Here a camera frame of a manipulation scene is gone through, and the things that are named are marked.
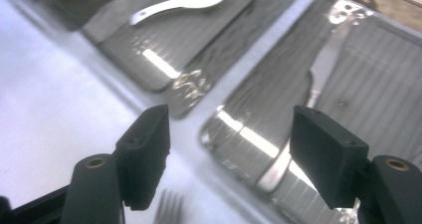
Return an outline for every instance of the white surface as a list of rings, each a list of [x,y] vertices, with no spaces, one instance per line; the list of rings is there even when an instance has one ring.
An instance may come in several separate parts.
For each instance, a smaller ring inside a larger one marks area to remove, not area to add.
[[[81,34],[56,30],[13,1],[0,0],[0,195],[16,208],[69,184],[82,158],[111,153],[157,101]],[[198,134],[311,1],[298,0],[192,113],[170,122],[172,150],[157,196],[164,188],[182,194],[185,223],[284,223],[269,203],[215,163]],[[157,202],[144,212],[126,210],[126,223],[151,223]]]

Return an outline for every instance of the spoon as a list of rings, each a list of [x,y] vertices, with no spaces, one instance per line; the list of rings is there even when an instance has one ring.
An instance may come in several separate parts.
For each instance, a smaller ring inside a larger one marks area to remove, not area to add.
[[[223,0],[168,0],[162,3],[158,3],[142,9],[130,17],[129,24],[130,26],[134,26],[141,22],[142,20],[166,11],[170,9],[176,8],[190,8],[190,9],[200,9],[200,8],[207,8],[212,7],[214,5],[219,4]]]

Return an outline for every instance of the metal utensil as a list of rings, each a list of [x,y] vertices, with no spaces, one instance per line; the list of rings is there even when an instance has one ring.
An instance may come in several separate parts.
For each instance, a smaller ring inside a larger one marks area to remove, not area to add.
[[[200,9],[207,8],[217,5],[223,0],[168,0],[166,2],[158,3],[153,6],[142,9],[130,17],[129,24],[134,26],[141,22],[142,20],[171,9],[176,8],[190,8],[190,9]]]
[[[180,224],[182,222],[183,197],[163,190],[153,224]]]
[[[325,83],[335,68],[341,47],[346,40],[354,19],[347,18],[343,23],[338,25],[336,31],[331,35],[325,46],[319,51],[313,65],[310,68],[313,84],[310,91],[310,97],[307,102],[307,107],[313,108],[320,93],[322,92]],[[290,139],[285,144],[285,148],[277,157],[276,161],[264,173],[257,183],[257,186],[265,191],[272,192],[276,189],[286,170],[292,162],[290,156]]]

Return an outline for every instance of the knife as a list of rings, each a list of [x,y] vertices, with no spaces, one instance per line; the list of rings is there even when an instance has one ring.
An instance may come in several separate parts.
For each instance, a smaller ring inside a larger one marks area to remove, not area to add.
[[[328,41],[316,56],[316,59],[310,68],[313,84],[310,90],[310,97],[307,101],[308,108],[315,107],[323,87],[325,86],[329,76],[335,68],[340,51],[344,41],[351,31],[353,22],[354,18],[353,16],[350,16],[344,22],[338,25],[336,31],[330,36]],[[289,138],[276,160],[258,180],[257,186],[264,192],[273,192],[279,185],[291,162],[292,157],[290,156]]]

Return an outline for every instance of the fork tines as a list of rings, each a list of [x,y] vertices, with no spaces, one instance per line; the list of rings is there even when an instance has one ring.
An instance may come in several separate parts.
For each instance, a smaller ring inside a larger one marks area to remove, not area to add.
[[[183,197],[177,193],[163,190],[154,224],[179,224],[182,221]]]

